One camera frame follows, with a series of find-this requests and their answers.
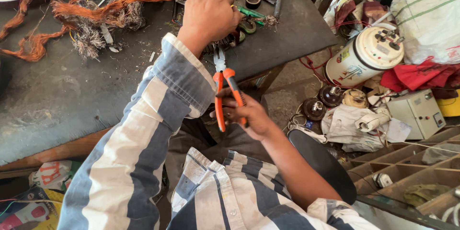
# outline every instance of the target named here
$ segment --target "pliers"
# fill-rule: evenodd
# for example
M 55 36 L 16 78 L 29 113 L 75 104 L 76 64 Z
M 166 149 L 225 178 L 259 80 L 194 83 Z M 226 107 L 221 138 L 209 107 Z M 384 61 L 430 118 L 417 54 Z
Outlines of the pliers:
M 214 64 L 216 66 L 216 73 L 213 76 L 213 80 L 216 82 L 217 92 L 222 90 L 225 78 L 233 92 L 233 97 L 235 98 L 237 105 L 246 106 L 246 101 L 235 80 L 235 71 L 231 68 L 227 68 L 225 52 L 219 48 L 219 45 L 217 44 L 214 44 Z M 215 98 L 215 109 L 219 129 L 221 132 L 225 132 L 224 113 L 222 111 L 222 98 Z M 247 127 L 246 118 L 241 118 L 239 123 Z

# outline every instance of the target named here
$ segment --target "hand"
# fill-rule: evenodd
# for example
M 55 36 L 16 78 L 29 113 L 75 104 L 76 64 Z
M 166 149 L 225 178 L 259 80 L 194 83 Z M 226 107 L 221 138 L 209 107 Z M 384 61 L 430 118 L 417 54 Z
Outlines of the hand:
M 229 87 L 222 89 L 217 93 L 217 97 L 222 98 L 222 111 L 226 125 L 237 123 L 242 117 L 247 119 L 249 127 L 245 128 L 240 125 L 246 133 L 253 139 L 263 141 L 270 137 L 275 131 L 281 131 L 278 126 L 268 117 L 264 107 L 252 97 L 243 93 L 246 100 L 246 106 L 238 107 L 233 93 Z M 216 117 L 216 112 L 210 113 L 210 117 Z
M 234 1 L 187 0 L 177 38 L 199 57 L 207 44 L 225 38 L 241 22 L 242 14 L 231 7 Z

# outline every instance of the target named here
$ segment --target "shirt sleeve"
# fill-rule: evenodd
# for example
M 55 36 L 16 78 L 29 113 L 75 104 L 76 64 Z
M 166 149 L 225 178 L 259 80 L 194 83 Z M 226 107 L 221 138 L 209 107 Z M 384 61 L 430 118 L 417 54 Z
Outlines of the shirt sleeve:
M 214 101 L 216 86 L 203 64 L 168 33 L 120 123 L 97 143 L 64 197 L 58 230 L 159 227 L 151 198 L 161 189 L 170 136 L 185 117 Z
M 308 206 L 307 215 L 338 230 L 379 230 L 343 201 L 318 198 Z

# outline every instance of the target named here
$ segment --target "black chair backrest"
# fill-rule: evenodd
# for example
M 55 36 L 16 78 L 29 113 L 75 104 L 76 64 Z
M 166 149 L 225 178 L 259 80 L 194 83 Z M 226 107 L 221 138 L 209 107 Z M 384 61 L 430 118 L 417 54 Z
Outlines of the black chair backrest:
M 307 163 L 321 175 L 342 197 L 343 201 L 353 204 L 356 201 L 356 187 L 345 168 L 315 139 L 295 129 L 287 134 Z

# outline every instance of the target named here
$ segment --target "green screwdriver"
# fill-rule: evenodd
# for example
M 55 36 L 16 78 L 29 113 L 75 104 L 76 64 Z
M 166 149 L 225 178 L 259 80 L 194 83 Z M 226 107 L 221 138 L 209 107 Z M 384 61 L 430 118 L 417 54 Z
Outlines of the green screwdriver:
M 265 15 L 262 15 L 261 13 L 256 12 L 254 10 L 245 9 L 242 6 L 237 6 L 236 8 L 238 9 L 239 12 L 241 12 L 242 14 L 247 15 L 249 17 L 265 18 Z M 264 22 L 262 22 L 262 21 L 256 21 L 256 23 L 264 25 Z

